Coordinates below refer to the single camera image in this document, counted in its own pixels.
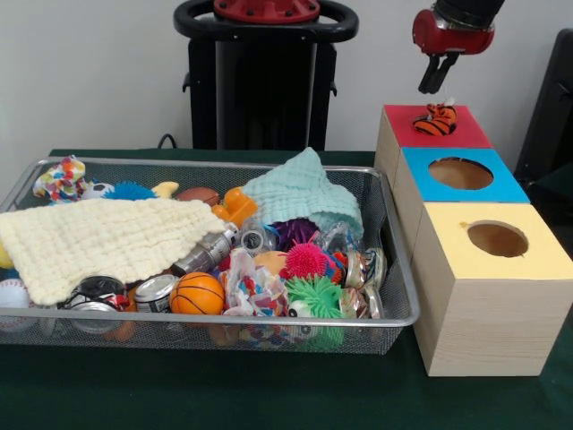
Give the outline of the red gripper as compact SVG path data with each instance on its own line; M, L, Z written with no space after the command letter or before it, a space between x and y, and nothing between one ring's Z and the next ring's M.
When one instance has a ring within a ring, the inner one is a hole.
M464 27L447 21L433 9L423 9L415 16L412 34L414 43L429 58L418 91L436 94L459 54L482 53L492 43L495 28L493 25L488 29Z

